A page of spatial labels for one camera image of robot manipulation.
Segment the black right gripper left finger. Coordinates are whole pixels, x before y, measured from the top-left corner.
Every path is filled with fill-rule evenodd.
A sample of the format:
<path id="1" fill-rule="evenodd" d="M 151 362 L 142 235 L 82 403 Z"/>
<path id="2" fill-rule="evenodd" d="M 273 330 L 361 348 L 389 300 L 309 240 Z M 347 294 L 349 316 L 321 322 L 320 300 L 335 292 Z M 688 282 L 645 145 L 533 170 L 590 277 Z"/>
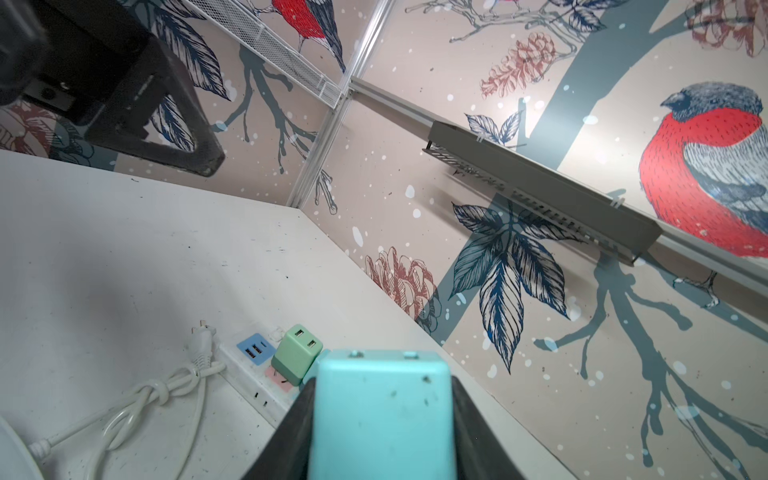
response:
<path id="1" fill-rule="evenodd" d="M 242 480 L 308 478 L 316 379 L 311 379 L 288 410 Z"/>

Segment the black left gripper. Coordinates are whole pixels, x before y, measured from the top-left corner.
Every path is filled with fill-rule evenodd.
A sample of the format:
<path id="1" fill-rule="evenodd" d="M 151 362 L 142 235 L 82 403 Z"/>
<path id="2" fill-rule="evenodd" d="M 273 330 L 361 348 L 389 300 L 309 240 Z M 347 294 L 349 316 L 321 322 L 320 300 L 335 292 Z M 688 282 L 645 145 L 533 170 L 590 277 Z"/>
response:
<path id="1" fill-rule="evenodd" d="M 177 170 L 211 177 L 225 159 L 184 64 L 118 1 L 3 1 L 1 104 L 19 99 Z"/>

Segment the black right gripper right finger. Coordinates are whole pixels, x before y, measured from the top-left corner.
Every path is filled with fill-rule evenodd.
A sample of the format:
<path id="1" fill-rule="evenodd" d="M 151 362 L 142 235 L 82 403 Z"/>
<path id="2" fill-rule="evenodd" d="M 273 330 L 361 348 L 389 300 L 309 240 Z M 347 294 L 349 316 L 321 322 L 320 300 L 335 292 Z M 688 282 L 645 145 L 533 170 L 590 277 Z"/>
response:
<path id="1" fill-rule="evenodd" d="M 460 480 L 524 480 L 461 381 L 451 379 L 454 450 Z"/>

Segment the teal charger plug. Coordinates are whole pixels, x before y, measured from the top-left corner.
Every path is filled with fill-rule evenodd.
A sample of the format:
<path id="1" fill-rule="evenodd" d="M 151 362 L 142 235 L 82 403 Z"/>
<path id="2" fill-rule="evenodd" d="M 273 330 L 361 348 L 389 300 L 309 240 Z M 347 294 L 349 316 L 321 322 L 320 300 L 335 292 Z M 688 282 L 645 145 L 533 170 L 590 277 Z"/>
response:
<path id="1" fill-rule="evenodd" d="M 319 370 L 319 364 L 320 362 L 330 353 L 328 349 L 324 349 L 322 352 L 318 354 L 318 356 L 313 360 L 311 366 L 309 367 L 308 371 L 304 375 L 300 387 L 304 388 L 304 386 L 312 379 L 315 378 L 318 374 Z"/>
<path id="2" fill-rule="evenodd" d="M 334 350 L 315 377 L 311 479 L 454 479 L 452 376 L 435 352 Z"/>

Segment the white multicolour power strip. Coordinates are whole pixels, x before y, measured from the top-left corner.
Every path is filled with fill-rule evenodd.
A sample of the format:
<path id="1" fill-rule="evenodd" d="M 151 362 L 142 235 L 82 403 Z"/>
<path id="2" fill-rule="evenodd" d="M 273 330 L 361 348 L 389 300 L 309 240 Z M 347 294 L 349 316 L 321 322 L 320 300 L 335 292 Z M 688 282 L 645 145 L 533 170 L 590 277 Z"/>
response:
<path id="1" fill-rule="evenodd" d="M 271 364 L 285 331 L 252 326 L 214 341 L 215 358 L 225 365 L 223 378 L 273 428 L 277 428 L 300 394 Z"/>

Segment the green charger plug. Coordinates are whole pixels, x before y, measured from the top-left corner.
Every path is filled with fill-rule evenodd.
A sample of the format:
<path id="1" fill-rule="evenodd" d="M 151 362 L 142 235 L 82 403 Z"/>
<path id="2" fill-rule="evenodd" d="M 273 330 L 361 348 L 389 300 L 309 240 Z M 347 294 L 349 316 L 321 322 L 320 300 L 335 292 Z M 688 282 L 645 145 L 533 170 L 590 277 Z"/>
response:
<path id="1" fill-rule="evenodd" d="M 298 386 L 324 348 L 305 326 L 296 324 L 284 335 L 271 365 L 288 383 Z"/>

